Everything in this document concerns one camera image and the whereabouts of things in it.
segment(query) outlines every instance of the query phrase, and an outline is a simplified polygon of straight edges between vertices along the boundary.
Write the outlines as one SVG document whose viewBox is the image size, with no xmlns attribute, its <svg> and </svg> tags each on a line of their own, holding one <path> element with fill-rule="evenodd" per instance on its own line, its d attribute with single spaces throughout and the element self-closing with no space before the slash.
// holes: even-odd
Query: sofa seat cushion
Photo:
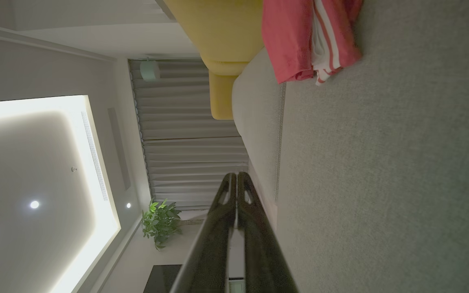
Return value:
<svg viewBox="0 0 469 293">
<path fill-rule="evenodd" d="M 272 202 L 278 193 L 284 104 L 285 83 L 276 81 L 263 48 L 234 81 L 232 111 L 261 191 Z"/>
</svg>

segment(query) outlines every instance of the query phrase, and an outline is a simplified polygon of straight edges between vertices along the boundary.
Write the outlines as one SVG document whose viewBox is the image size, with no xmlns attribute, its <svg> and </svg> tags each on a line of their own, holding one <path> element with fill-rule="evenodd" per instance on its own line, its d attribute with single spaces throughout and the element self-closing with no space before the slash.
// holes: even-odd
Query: sofa armrest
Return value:
<svg viewBox="0 0 469 293">
<path fill-rule="evenodd" d="M 216 120 L 233 120 L 231 94 L 238 76 L 216 75 L 209 71 L 211 115 Z"/>
</svg>

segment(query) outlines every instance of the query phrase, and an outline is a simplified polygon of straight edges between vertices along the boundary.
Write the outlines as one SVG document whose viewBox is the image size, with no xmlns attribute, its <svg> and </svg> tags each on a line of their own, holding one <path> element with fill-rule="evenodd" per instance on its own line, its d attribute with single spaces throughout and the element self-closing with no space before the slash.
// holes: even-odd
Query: gray curtain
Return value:
<svg viewBox="0 0 469 293">
<path fill-rule="evenodd" d="M 151 196 L 181 208 L 208 208 L 229 172 L 247 171 L 248 155 L 232 120 L 211 116 L 208 71 L 200 59 L 158 61 L 146 82 L 131 79 Z"/>
</svg>

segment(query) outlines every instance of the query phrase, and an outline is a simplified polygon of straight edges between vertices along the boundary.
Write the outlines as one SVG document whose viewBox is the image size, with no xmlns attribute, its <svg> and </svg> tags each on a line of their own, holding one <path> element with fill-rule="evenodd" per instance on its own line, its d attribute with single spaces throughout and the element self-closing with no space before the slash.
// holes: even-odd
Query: potted plant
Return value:
<svg viewBox="0 0 469 293">
<path fill-rule="evenodd" d="M 158 202 L 151 201 L 149 210 L 142 211 L 142 232 L 144 232 L 144 237 L 153 237 L 155 248 L 158 251 L 165 247 L 163 244 L 171 235 L 182 234 L 182 230 L 178 226 L 180 211 L 175 209 L 174 202 L 167 206 L 166 201 L 167 199 L 158 207 Z"/>
</svg>

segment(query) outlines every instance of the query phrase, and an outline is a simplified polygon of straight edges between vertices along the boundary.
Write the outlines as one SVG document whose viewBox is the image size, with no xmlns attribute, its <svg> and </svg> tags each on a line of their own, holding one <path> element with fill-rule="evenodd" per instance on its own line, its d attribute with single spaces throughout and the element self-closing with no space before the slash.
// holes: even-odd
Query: lamp shade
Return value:
<svg viewBox="0 0 469 293">
<path fill-rule="evenodd" d="M 160 69 L 157 61 L 142 61 L 140 63 L 140 74 L 144 81 L 154 81 L 160 78 Z"/>
</svg>

